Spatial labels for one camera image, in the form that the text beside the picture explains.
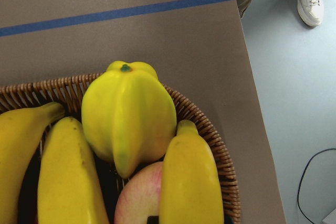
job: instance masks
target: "light blue floor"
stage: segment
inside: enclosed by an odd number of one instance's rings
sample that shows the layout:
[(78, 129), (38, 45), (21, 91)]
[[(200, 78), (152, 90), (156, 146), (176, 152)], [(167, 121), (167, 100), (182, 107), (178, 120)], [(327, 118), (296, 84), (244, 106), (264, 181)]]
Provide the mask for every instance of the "light blue floor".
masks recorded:
[[(324, 4), (316, 28), (301, 21), (296, 0), (253, 0), (242, 20), (287, 224), (310, 223), (296, 204), (303, 169), (336, 148), (336, 0)], [(301, 207), (314, 223), (336, 208), (335, 185), (329, 151), (302, 182)]]

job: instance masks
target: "black cable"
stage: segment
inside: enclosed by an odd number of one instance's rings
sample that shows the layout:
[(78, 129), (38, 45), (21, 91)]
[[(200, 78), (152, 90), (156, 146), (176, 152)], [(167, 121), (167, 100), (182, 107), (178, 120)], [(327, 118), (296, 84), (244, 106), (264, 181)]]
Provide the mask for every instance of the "black cable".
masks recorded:
[(299, 184), (298, 195), (297, 195), (297, 199), (296, 199), (296, 201), (297, 201), (298, 207), (299, 207), (301, 213), (303, 214), (303, 216), (304, 216), (310, 223), (312, 223), (312, 224), (315, 224), (315, 223), (312, 222), (312, 221), (305, 215), (305, 213), (302, 211), (301, 206), (300, 206), (299, 196), (300, 196), (301, 184), (302, 184), (304, 175), (305, 175), (305, 173), (306, 173), (306, 171), (307, 171), (307, 168), (308, 168), (310, 162), (311, 162), (317, 155), (319, 155), (319, 154), (321, 154), (321, 153), (323, 153), (323, 152), (327, 152), (327, 151), (336, 151), (336, 148), (325, 149), (325, 150), (322, 150), (322, 151), (317, 152), (316, 154), (314, 154), (314, 155), (309, 159), (309, 161), (308, 161), (306, 167), (305, 167), (304, 170), (303, 170), (303, 173), (302, 173), (302, 176), (301, 176), (301, 179), (300, 179), (300, 184)]

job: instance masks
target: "basket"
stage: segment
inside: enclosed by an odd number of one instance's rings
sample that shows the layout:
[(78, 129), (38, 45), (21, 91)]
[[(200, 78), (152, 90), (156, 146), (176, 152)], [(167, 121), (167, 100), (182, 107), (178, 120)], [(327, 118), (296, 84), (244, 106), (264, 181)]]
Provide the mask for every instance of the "basket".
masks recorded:
[[(56, 101), (66, 108), (67, 116), (73, 116), (80, 121), (80, 108), (83, 94), (90, 83), (100, 75), (101, 73), (84, 74), (80, 76), (0, 87), (0, 114), (8, 110), (35, 107), (47, 102)], [(204, 115), (193, 102), (178, 91), (166, 85), (164, 85), (164, 87), (174, 101), (177, 121), (182, 119), (193, 121), (197, 126), (200, 136), (202, 136), (209, 144), (217, 165), (222, 189), (224, 213), (226, 217), (230, 217), (234, 224), (240, 224), (238, 184), (233, 162), (225, 143), (206, 115)], [(36, 215), (36, 204), (31, 204), (31, 201), (33, 200), (36, 202), (39, 161), (43, 149), (44, 138), (45, 134), (28, 167), (24, 179), (19, 201), (19, 223), (20, 219), (23, 220), (22, 223), (28, 223), (27, 216), (24, 215), (33, 215), (34, 213), (32, 218)], [(106, 167), (106, 164), (97, 159), (97, 157), (96, 166), (99, 178), (105, 179), (105, 182), (101, 182), (101, 188), (107, 209), (111, 209), (110, 212), (108, 211), (109, 218), (113, 220), (116, 201), (109, 199), (118, 197), (120, 190), (127, 183), (127, 180), (121, 179), (113, 170), (113, 167)]]

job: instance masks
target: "blue line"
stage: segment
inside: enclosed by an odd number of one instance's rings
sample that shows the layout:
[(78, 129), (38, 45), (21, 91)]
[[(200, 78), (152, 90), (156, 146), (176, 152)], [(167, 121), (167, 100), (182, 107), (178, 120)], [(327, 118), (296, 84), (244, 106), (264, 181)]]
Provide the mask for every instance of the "blue line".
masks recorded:
[(48, 30), (59, 27), (80, 25), (85, 23), (98, 22), (116, 18), (125, 18), (142, 14), (165, 12), (168, 10), (176, 10), (200, 5), (215, 4), (225, 1), (231, 1), (231, 0), (177, 0), (158, 4), (130, 7), (125, 9), (109, 10), (106, 12), (85, 14), (74, 17), (52, 19), (42, 22), (35, 22), (35, 23), (0, 28), (0, 37), (15, 34), (30, 33), (33, 31)]

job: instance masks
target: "apple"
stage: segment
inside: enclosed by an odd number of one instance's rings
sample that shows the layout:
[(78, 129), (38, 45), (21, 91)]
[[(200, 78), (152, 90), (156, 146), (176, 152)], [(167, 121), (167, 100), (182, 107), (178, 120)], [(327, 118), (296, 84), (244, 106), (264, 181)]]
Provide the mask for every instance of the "apple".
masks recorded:
[(162, 161), (137, 172), (121, 191), (114, 224), (146, 224), (149, 216), (159, 215)]

